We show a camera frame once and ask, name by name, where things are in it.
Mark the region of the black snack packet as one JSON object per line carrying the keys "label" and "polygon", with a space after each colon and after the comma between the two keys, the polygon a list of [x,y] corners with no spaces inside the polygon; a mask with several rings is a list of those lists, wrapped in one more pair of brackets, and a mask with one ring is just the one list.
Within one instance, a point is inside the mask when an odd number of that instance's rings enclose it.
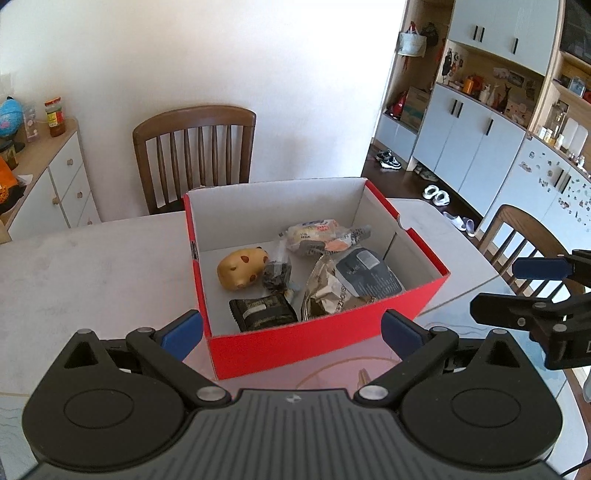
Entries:
{"label": "black snack packet", "polygon": [[297,323],[297,313],[281,294],[270,294],[257,299],[232,299],[230,312],[242,332]]}

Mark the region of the silver foil snack bag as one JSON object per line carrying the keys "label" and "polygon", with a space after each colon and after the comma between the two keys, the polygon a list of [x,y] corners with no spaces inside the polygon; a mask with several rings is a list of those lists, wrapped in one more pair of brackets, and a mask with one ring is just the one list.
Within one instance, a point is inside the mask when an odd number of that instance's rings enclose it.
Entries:
{"label": "silver foil snack bag", "polygon": [[301,321],[335,315],[372,303],[374,299],[356,297],[335,277],[335,259],[322,255],[315,263],[304,287]]}

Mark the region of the yellow plush toy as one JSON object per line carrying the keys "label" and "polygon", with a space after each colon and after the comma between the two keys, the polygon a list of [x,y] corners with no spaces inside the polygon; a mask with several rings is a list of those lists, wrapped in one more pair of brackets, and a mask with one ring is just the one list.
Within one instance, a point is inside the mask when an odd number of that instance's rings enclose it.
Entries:
{"label": "yellow plush toy", "polygon": [[263,274],[269,259],[270,254],[260,246],[233,251],[217,265],[218,281],[229,291],[249,287]]}

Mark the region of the clear bag dark snack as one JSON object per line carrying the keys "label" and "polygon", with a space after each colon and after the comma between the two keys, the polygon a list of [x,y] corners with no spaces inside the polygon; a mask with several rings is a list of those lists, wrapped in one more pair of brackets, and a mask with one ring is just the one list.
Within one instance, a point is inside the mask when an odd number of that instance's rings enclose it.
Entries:
{"label": "clear bag dark snack", "polygon": [[291,262],[286,242],[280,240],[263,269],[263,287],[274,293],[287,290],[290,284]]}

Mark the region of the bread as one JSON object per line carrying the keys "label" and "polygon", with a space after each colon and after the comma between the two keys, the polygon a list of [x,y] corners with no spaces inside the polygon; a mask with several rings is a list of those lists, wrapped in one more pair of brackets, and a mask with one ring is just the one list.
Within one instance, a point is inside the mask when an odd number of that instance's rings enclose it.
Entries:
{"label": "bread", "polygon": [[346,232],[335,219],[317,220],[293,225],[283,232],[287,250],[300,256],[325,252],[325,246]]}

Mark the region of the white seafood snack packet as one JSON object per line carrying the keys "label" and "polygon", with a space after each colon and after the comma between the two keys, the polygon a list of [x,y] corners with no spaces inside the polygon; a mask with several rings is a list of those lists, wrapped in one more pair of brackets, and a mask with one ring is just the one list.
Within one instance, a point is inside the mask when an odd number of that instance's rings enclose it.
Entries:
{"label": "white seafood snack packet", "polygon": [[363,240],[370,238],[372,227],[363,225],[361,227],[346,229],[342,235],[325,243],[325,254],[337,254],[359,245]]}

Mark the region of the brown wooden chair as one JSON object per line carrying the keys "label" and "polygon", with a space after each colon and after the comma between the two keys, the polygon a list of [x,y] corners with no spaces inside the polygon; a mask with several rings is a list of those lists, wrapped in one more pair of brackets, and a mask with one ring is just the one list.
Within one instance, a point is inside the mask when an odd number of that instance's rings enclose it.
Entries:
{"label": "brown wooden chair", "polygon": [[256,113],[231,105],[201,105],[157,114],[132,132],[151,215],[184,209],[190,190],[250,180]]}
{"label": "brown wooden chair", "polygon": [[476,246],[499,277],[518,296],[559,301],[587,291],[584,286],[572,280],[517,278],[514,263],[518,259],[550,258],[567,253],[559,240],[540,221],[517,207],[502,205]]}

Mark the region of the white slippers pair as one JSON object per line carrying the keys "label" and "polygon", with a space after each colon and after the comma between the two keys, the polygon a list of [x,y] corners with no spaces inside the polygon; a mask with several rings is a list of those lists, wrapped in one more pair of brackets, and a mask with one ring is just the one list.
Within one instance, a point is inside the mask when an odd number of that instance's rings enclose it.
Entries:
{"label": "white slippers pair", "polygon": [[426,187],[422,196],[425,200],[432,202],[436,207],[446,207],[451,201],[449,193],[436,185]]}

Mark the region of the red cardboard box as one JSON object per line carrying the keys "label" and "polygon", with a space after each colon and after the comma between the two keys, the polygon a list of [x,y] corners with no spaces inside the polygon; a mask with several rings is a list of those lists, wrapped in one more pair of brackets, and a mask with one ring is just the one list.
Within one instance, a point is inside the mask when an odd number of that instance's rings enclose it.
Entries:
{"label": "red cardboard box", "polygon": [[[198,307],[214,372],[221,380],[263,372],[339,350],[380,332],[385,311],[415,318],[450,272],[420,234],[365,178],[247,183],[195,189],[184,197]],[[326,221],[363,231],[363,240],[332,255],[290,252],[297,292],[290,324],[243,332],[233,299],[259,298],[249,279],[229,291],[217,268],[229,254],[249,266],[269,258],[290,227]]]}

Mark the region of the dark sneakers pair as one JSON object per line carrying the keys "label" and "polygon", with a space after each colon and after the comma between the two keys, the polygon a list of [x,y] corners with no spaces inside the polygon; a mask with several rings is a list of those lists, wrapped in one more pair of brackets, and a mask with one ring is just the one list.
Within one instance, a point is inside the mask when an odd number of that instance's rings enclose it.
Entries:
{"label": "dark sneakers pair", "polygon": [[398,171],[403,167],[402,163],[394,156],[391,150],[377,152],[375,160],[383,169]]}

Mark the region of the white drawer sideboard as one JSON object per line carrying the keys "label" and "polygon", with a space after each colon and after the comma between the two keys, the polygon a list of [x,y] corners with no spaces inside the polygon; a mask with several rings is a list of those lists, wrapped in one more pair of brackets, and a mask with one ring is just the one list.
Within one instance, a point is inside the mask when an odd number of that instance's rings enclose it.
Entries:
{"label": "white drawer sideboard", "polygon": [[25,179],[23,195],[1,215],[1,241],[22,240],[101,223],[85,169],[78,122],[52,137],[40,123],[40,138],[16,155],[14,174]]}

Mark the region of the brown wooden chair back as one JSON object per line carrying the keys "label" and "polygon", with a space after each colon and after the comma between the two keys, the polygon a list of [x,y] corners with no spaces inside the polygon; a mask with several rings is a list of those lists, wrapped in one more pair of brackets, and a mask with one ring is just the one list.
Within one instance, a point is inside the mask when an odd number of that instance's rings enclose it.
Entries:
{"label": "brown wooden chair back", "polygon": [[151,215],[184,209],[190,190],[250,180],[256,113],[231,105],[201,105],[157,114],[132,132]]}

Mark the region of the hanging tote bag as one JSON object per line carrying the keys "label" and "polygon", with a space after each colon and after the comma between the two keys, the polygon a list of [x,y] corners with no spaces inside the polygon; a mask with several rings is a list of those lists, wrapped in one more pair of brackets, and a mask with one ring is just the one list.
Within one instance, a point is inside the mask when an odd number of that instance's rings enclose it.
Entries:
{"label": "hanging tote bag", "polygon": [[403,57],[424,57],[427,50],[427,37],[421,35],[414,22],[406,31],[399,33],[397,54]]}

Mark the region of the blue globe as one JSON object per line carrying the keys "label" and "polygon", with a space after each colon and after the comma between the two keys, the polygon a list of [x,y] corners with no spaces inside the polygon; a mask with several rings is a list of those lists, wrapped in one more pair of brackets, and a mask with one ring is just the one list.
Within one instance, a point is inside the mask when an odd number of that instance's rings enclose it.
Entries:
{"label": "blue globe", "polygon": [[3,141],[12,141],[17,153],[25,147],[23,142],[16,140],[16,135],[22,125],[22,106],[13,97],[8,96],[0,107],[0,137]]}

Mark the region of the grey wall cabinet unit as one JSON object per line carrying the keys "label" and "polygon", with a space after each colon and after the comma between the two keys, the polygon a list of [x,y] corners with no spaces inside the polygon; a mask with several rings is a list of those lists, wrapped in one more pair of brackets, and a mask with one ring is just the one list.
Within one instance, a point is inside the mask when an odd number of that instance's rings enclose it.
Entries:
{"label": "grey wall cabinet unit", "polygon": [[[459,196],[479,229],[510,204],[585,249],[590,141],[551,116],[563,16],[561,1],[408,2],[374,141]],[[424,57],[397,54],[411,22]]]}

